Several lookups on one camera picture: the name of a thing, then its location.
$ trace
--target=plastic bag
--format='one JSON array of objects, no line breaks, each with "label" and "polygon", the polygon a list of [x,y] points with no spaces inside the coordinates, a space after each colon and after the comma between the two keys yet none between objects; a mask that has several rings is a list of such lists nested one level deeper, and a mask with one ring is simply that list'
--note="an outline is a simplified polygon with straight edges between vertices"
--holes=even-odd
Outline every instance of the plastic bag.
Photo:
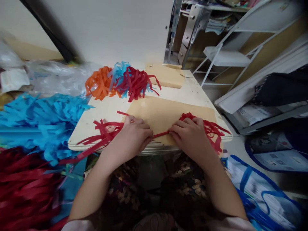
[{"label": "plastic bag", "polygon": [[231,181],[256,230],[297,230],[303,219],[301,206],[289,199],[265,174],[240,158],[228,157]]},{"label": "plastic bag", "polygon": [[9,67],[21,67],[24,62],[10,48],[3,38],[0,38],[0,67],[6,70]]},{"label": "plastic bag", "polygon": [[56,93],[85,95],[85,81],[98,66],[85,63],[69,67],[54,61],[35,60],[26,62],[26,68],[30,83],[34,86],[33,93],[48,97]]}]

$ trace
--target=orange streamer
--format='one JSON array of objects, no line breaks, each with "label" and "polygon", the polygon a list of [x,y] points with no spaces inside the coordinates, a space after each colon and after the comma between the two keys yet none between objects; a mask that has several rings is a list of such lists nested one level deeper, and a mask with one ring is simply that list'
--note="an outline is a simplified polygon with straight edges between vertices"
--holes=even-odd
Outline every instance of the orange streamer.
[{"label": "orange streamer", "polygon": [[109,87],[111,84],[112,75],[108,77],[108,73],[112,70],[111,67],[104,66],[100,68],[98,71],[94,71],[93,74],[87,79],[85,83],[85,87],[88,95],[92,95],[95,97],[95,100],[103,100],[106,96],[109,97],[115,96],[116,94],[121,98],[121,95],[118,91],[112,88],[109,91]]}]

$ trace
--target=folding chair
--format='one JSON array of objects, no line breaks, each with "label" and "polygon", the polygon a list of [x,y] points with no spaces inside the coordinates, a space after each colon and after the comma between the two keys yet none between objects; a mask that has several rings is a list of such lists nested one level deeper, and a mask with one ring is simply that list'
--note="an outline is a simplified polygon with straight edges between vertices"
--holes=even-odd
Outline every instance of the folding chair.
[{"label": "folding chair", "polygon": [[[194,70],[195,73],[206,73],[201,87],[203,85],[231,85],[231,90],[243,73],[248,68],[249,64],[255,59],[263,45],[277,36],[279,33],[289,27],[301,14],[300,4],[297,1],[280,1],[280,0],[261,0],[251,10],[249,10],[227,35],[219,42],[215,47],[206,47],[204,54],[206,58],[203,62]],[[264,32],[272,33],[273,35],[251,50],[248,54],[244,55],[239,51],[226,50],[223,48],[224,42],[233,32]],[[200,67],[210,60],[211,64],[206,72],[198,71]],[[234,83],[205,83],[207,76],[209,75],[213,65],[228,67],[219,75],[224,73],[231,67],[244,67]]]}]

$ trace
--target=pink sleeve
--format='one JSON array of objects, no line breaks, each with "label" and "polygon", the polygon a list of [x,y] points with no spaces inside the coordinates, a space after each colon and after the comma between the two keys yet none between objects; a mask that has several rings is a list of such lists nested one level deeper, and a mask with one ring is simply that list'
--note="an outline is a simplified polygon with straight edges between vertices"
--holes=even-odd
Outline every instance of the pink sleeve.
[{"label": "pink sleeve", "polygon": [[228,217],[222,221],[213,220],[207,225],[210,231],[255,231],[249,221],[237,217]]},{"label": "pink sleeve", "polygon": [[68,222],[61,231],[95,231],[89,220],[73,220]]}]

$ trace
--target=cardboard piece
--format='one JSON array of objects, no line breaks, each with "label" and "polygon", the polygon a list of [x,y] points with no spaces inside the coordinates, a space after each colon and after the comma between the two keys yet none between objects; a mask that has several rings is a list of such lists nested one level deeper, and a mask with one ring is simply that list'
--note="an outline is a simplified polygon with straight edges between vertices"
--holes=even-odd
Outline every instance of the cardboard piece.
[{"label": "cardboard piece", "polygon": [[[134,100],[127,111],[128,114],[141,118],[145,123],[149,124],[154,134],[167,131],[183,113],[188,112],[204,120],[217,123],[215,111],[212,108],[194,106],[151,96]],[[161,142],[164,145],[176,146],[176,142],[170,134],[157,137],[154,141]]]},{"label": "cardboard piece", "polygon": [[12,38],[4,38],[8,45],[23,60],[58,60],[63,59],[58,51],[38,47],[29,43],[21,42]]},{"label": "cardboard piece", "polygon": [[[181,65],[147,63],[145,72],[148,75],[155,75],[161,86],[181,88],[185,75]],[[156,80],[151,78],[151,83],[157,85]]]}]

